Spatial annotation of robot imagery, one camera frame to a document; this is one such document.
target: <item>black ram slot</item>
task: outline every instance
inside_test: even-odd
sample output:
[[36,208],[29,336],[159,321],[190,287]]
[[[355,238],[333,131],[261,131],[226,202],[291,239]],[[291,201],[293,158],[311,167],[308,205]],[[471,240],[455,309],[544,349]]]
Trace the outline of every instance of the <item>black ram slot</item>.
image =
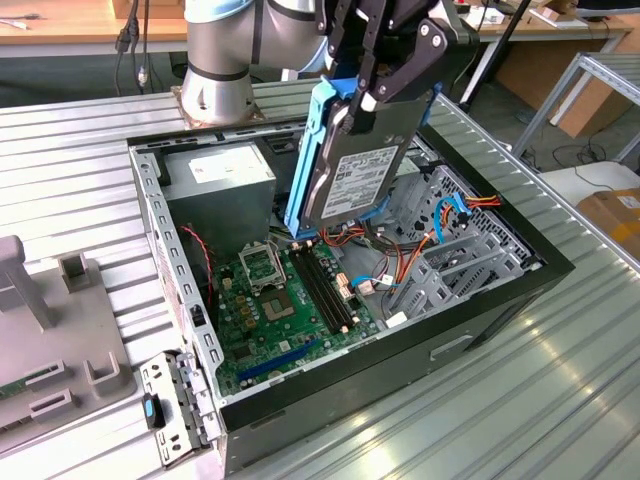
[[291,252],[290,259],[329,331],[336,334],[343,326],[353,327],[349,310],[325,277],[316,256],[304,250]]

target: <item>red cable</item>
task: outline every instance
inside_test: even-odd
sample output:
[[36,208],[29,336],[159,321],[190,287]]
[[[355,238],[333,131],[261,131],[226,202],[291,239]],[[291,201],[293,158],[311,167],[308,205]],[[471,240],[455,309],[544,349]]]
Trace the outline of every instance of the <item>red cable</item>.
[[207,299],[207,304],[211,306],[211,300],[213,298],[213,272],[211,271],[211,259],[209,258],[209,248],[207,247],[207,244],[204,243],[202,239],[198,236],[198,234],[193,230],[191,230],[189,227],[181,226],[180,229],[187,232],[189,235],[195,238],[196,241],[200,244],[200,247],[202,248],[202,253],[204,253],[204,258],[207,261],[207,280],[209,281],[209,298]]

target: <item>hard drive label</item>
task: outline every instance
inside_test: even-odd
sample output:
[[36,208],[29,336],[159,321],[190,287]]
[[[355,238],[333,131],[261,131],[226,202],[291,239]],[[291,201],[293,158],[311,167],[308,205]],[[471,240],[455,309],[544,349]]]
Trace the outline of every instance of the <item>hard drive label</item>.
[[340,159],[322,218],[371,205],[391,167],[398,147],[347,155]]

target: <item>motherboard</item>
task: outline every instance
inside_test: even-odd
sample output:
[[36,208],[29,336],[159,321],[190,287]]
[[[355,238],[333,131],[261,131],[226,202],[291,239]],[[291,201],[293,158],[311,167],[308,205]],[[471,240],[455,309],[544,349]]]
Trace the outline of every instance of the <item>motherboard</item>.
[[[225,396],[379,332],[356,293],[345,293],[336,280],[344,272],[328,246],[265,246],[269,250],[252,247],[214,269],[220,285],[217,336],[225,357],[216,376]],[[264,278],[271,280],[257,289]]]

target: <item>blue cable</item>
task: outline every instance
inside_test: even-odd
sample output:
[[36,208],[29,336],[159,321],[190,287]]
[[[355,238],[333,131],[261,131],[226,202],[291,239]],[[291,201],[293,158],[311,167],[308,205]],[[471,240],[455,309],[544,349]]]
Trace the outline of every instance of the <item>blue cable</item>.
[[440,220],[440,212],[442,211],[442,206],[444,205],[445,202],[450,203],[458,213],[462,213],[465,210],[468,211],[464,203],[460,205],[460,203],[453,197],[444,197],[440,199],[440,201],[436,205],[436,210],[433,216],[433,222],[434,222],[433,229],[436,231],[436,236],[438,237],[438,241],[440,243],[444,243],[444,235],[442,234],[442,222]]

